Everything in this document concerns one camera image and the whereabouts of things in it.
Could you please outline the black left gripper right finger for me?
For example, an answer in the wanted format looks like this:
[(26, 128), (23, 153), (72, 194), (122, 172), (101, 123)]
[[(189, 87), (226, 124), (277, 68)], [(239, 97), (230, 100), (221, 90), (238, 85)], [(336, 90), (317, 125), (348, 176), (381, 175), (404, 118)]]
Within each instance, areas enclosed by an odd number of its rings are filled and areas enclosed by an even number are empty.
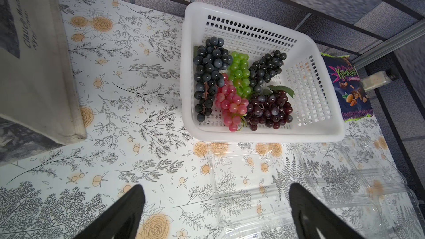
[(290, 186), (289, 199), (293, 222), (300, 239), (362, 238), (299, 183)]

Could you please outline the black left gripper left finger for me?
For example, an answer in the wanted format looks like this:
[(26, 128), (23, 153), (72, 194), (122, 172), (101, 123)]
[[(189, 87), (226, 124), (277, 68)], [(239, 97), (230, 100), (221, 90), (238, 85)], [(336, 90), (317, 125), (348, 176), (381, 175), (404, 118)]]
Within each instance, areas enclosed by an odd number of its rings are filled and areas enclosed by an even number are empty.
[(77, 239), (134, 239), (137, 236), (145, 203), (143, 187), (137, 184), (75, 237)]

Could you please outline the clear plastic clamshell container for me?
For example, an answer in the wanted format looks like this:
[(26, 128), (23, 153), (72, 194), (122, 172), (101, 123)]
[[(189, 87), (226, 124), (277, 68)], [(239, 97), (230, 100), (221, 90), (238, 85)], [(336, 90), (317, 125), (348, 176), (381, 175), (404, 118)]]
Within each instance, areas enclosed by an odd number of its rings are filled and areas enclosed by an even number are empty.
[(318, 162), (296, 145), (239, 143), (212, 172), (213, 202), (224, 239), (296, 239), (289, 189), (314, 192)]

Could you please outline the small black grape bunch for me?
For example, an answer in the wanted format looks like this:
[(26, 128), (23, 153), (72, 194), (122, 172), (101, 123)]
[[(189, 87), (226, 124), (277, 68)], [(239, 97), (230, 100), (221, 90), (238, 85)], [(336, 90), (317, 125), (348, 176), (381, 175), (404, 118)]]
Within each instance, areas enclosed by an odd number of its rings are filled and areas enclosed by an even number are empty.
[(286, 58), (286, 53), (276, 50), (265, 54), (250, 66), (249, 81), (254, 93), (261, 93), (264, 83), (269, 83), (272, 78), (282, 73)]

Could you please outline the dark red grape bunch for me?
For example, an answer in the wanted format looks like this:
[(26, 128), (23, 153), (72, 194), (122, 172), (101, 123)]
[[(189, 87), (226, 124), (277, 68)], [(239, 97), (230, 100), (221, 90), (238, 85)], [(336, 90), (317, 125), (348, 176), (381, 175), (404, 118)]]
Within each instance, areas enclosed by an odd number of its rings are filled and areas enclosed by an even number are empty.
[(288, 101), (286, 91), (272, 91), (269, 95), (254, 95), (249, 99), (246, 123), (250, 130), (256, 131), (259, 125), (280, 129), (292, 123), (293, 107)]

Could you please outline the purple candy bag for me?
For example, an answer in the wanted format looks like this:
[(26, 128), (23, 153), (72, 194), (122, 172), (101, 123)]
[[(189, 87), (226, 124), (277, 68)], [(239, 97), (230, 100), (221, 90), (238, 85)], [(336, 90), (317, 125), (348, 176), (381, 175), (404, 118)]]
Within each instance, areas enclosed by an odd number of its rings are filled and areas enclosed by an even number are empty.
[(373, 107), (349, 56), (332, 56), (325, 53), (321, 56), (334, 86), (343, 120), (355, 121), (373, 116)]

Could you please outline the pink grape bunch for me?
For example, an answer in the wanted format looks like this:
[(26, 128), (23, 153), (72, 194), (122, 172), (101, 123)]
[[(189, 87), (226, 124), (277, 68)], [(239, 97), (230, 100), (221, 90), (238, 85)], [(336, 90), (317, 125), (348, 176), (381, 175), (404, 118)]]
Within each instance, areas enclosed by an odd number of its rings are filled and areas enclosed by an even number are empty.
[(249, 102), (238, 95), (236, 87), (226, 73), (223, 73), (222, 78), (219, 79), (215, 105), (221, 111), (224, 126), (230, 132), (236, 132), (242, 127)]

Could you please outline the beige tote bag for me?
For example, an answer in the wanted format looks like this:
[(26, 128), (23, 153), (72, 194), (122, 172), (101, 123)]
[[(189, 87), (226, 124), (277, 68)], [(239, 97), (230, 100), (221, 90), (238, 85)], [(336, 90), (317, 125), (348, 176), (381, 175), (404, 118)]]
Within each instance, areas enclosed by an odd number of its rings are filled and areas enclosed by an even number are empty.
[(59, 0), (1, 0), (1, 165), (85, 138)]

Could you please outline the green grape bunch in basket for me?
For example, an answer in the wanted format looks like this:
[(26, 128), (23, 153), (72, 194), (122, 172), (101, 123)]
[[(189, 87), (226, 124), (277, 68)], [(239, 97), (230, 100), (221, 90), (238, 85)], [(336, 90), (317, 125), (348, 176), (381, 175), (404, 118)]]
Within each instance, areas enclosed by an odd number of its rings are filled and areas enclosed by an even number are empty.
[(230, 80), (236, 87), (237, 94), (242, 98), (248, 98), (252, 94), (249, 56), (245, 53), (239, 53), (236, 51), (233, 51), (231, 56), (232, 64), (228, 69)]

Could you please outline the dark blue grape bunch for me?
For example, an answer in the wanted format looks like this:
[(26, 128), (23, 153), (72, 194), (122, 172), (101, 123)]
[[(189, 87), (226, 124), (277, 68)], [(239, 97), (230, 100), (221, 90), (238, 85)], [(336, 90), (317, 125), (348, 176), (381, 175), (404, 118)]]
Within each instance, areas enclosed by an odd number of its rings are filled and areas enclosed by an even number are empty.
[(194, 72), (194, 111), (196, 119), (202, 123), (212, 114), (218, 89), (224, 87), (224, 71), (230, 67), (233, 57), (224, 48), (224, 39), (210, 37), (197, 48), (193, 58)]

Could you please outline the white plastic basket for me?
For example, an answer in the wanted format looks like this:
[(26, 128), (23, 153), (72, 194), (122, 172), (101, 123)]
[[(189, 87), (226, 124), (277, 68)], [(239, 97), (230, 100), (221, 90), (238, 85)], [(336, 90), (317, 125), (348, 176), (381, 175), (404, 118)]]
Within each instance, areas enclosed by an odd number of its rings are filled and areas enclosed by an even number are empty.
[[(271, 80), (294, 91), (289, 98), (293, 121), (279, 129), (263, 125), (252, 131), (230, 132), (219, 110), (198, 122), (194, 110), (196, 47), (210, 37), (221, 37), (231, 52), (249, 56), (250, 62), (279, 50), (287, 54), (282, 73)], [(345, 123), (324, 60), (307, 35), (277, 24), (210, 4), (193, 2), (185, 10), (180, 63), (182, 120), (196, 139), (208, 142), (338, 142), (345, 137)]]

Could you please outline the aluminium frame post right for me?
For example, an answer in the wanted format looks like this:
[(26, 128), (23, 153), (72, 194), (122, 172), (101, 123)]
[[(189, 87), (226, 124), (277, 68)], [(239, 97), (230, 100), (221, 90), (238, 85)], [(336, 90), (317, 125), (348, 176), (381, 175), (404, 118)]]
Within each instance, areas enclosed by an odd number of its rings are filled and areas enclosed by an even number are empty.
[(366, 53), (353, 60), (356, 69), (364, 68), (367, 65), (381, 59), (391, 52), (405, 46), (406, 44), (425, 35), (425, 19), (420, 20), (416, 24), (408, 27), (404, 31), (394, 35), (388, 40), (373, 47)]

